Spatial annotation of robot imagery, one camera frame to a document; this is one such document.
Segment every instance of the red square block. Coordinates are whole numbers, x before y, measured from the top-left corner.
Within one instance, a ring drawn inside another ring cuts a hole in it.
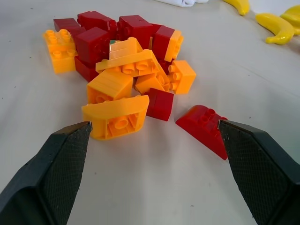
[[[70,30],[70,34],[75,42],[75,45],[76,45],[77,35],[80,35],[81,33],[85,32],[85,31],[86,31],[86,29],[84,27],[79,27],[77,29]]]
[[[174,94],[150,88],[145,93],[149,96],[147,116],[168,121],[172,111]]]
[[[77,15],[77,21],[85,29],[89,30],[98,27],[109,33],[110,40],[116,39],[117,23],[115,20],[96,11],[88,11]]]
[[[227,159],[222,136],[218,130],[218,121],[226,120],[213,109],[203,105],[193,106],[184,116],[176,121],[176,124],[190,135],[220,156]]]
[[[68,31],[80,28],[79,24],[73,18],[54,19],[54,27],[56,31],[66,29]]]
[[[90,67],[89,65],[80,61],[78,56],[75,56],[75,68],[76,71],[87,80],[87,82],[91,82],[96,76],[99,75],[95,70],[96,65]]]
[[[165,54],[174,31],[172,28],[161,26],[153,35],[152,51],[157,59],[165,60]]]
[[[117,40],[125,41],[135,37],[143,49],[149,47],[153,26],[139,15],[120,16],[118,22]]]
[[[109,59],[109,34],[94,27],[76,36],[79,59],[89,65]]]
[[[164,70],[165,74],[169,75],[169,65],[172,64],[173,60],[171,62],[167,62],[164,60],[158,60],[160,66],[162,67],[162,69]]]

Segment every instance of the yellow curved block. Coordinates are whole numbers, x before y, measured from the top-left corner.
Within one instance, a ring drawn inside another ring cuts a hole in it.
[[[295,28],[296,35],[300,34],[300,5],[289,8],[280,17],[288,21]]]
[[[87,84],[88,103],[96,104],[104,101],[129,98],[133,78],[121,71],[106,69]]]
[[[172,60],[177,59],[182,42],[183,36],[181,35],[181,31],[175,30],[170,38],[169,45],[165,53],[165,61],[171,62]]]
[[[82,107],[83,120],[91,121],[91,137],[111,139],[139,131],[145,121],[148,95],[124,98]]]
[[[49,54],[56,74],[76,71],[74,57],[78,54],[75,50],[69,49],[65,52],[56,50]]]
[[[170,89],[175,94],[187,94],[196,78],[196,73],[185,60],[174,60],[169,66]]]
[[[74,40],[70,34],[65,29],[61,29],[59,32],[54,32],[53,30],[46,30],[43,33],[43,38],[47,44],[48,51],[50,53],[54,51],[67,51],[69,49],[76,50]]]
[[[114,44],[111,44],[109,47],[109,59],[115,59],[135,53],[140,53],[142,47],[134,37],[129,37],[125,41],[116,41]]]
[[[285,45],[294,36],[294,27],[283,18],[270,13],[261,13],[255,16],[256,21],[264,28],[271,31],[275,36],[268,37],[268,44]]]
[[[159,71],[159,63],[152,50],[149,49],[96,63],[96,71],[98,73],[101,73],[104,69],[115,67],[120,67],[123,73],[132,77],[153,74]]]

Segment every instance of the yellow roof block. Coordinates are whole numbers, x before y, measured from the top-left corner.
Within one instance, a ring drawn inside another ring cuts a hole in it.
[[[78,54],[75,50],[69,49],[66,52],[54,51],[49,54],[56,74],[76,71],[74,57]]]
[[[88,103],[131,97],[133,78],[114,69],[106,69],[87,84]]]
[[[91,137],[106,140],[139,131],[149,105],[148,95],[105,101],[82,107],[83,120],[91,121]]]
[[[169,66],[170,89],[175,94],[187,94],[196,78],[196,73],[185,60],[174,60]]]
[[[96,71],[101,73],[104,69],[121,67],[123,73],[136,77],[157,73],[159,66],[152,50],[144,49],[139,53],[102,60],[102,62],[96,63]]]
[[[140,53],[142,51],[142,47],[136,38],[130,37],[125,41],[116,41],[114,44],[110,45],[109,50],[109,59],[115,59],[135,53]]]
[[[61,29],[59,32],[46,30],[46,32],[43,33],[43,38],[50,53],[54,51],[67,51],[69,49],[76,50],[75,43],[70,32],[65,29]]]
[[[169,45],[165,53],[165,61],[171,62],[172,60],[177,59],[182,42],[183,36],[181,35],[181,31],[175,30],[170,38]]]

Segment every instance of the toy building block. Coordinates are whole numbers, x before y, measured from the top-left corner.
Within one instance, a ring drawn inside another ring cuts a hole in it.
[[[83,120],[91,121],[91,137],[106,140],[139,131],[144,124],[148,95],[88,104],[82,107]]]
[[[77,43],[77,39],[76,39],[77,36],[80,35],[81,33],[85,32],[85,31],[86,31],[86,29],[84,27],[79,27],[77,29],[72,29],[72,30],[69,31],[72,38],[73,38],[73,40],[74,40],[74,42],[75,42],[75,45]]]
[[[88,103],[96,104],[107,100],[129,98],[132,83],[131,76],[113,69],[106,69],[88,83]]]
[[[185,115],[176,121],[176,124],[190,135],[220,156],[227,159],[221,133],[218,130],[218,121],[226,120],[213,109],[203,105],[193,106]]]
[[[75,43],[71,37],[71,34],[65,29],[62,29],[59,32],[47,30],[45,33],[43,33],[43,38],[50,53],[54,51],[67,51],[69,49],[75,50]]]
[[[173,60],[171,62],[167,62],[164,60],[158,60],[158,63],[160,64],[160,66],[164,70],[165,74],[167,74],[167,75],[169,75],[169,66],[172,64],[172,62],[173,62]]]
[[[109,59],[115,59],[123,56],[128,56],[135,53],[140,53],[142,47],[134,37],[128,38],[126,41],[116,41],[109,46]]]
[[[117,23],[115,20],[96,11],[88,11],[78,14],[77,21],[85,29],[89,30],[98,27],[109,33],[110,40],[116,39]]]
[[[99,73],[96,72],[95,66],[90,67],[88,64],[80,61],[78,56],[75,56],[75,68],[76,71],[85,79],[87,82],[91,82]]]
[[[60,31],[61,29],[66,29],[67,31],[70,31],[80,28],[80,25],[73,18],[54,19],[53,21],[56,31]]]
[[[181,31],[161,26],[153,35],[152,50],[156,58],[171,62],[177,58],[182,42]]]
[[[168,121],[172,111],[174,94],[150,88],[145,93],[149,96],[147,116]]]
[[[150,88],[168,92],[170,90],[170,81],[167,77],[163,77],[157,73],[140,76],[137,78],[135,89],[138,92],[144,94],[145,92],[148,92]]]
[[[76,36],[79,59],[90,65],[109,57],[109,34],[94,27]]]
[[[153,26],[139,15],[120,16],[117,31],[117,40],[127,40],[135,37],[143,49],[149,47]]]
[[[103,60],[96,63],[96,71],[101,73],[104,69],[121,67],[123,73],[132,77],[148,75],[159,72],[161,67],[153,52],[149,49],[112,60]]]
[[[54,72],[56,74],[75,71],[76,50],[69,49],[66,52],[54,51],[50,53]]]
[[[170,89],[175,94],[187,94],[196,78],[196,73],[185,60],[174,60],[169,66]]]

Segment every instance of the toy banana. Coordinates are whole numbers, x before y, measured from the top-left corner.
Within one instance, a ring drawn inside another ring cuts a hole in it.
[[[250,11],[249,0],[223,0],[224,2],[233,5],[240,15],[246,15]]]
[[[285,45],[294,36],[294,27],[288,21],[277,15],[261,13],[257,14],[255,19],[261,26],[275,35],[274,37],[268,37],[266,39],[268,44]]]
[[[280,17],[288,21],[295,28],[295,34],[300,34],[300,5],[289,8]]]

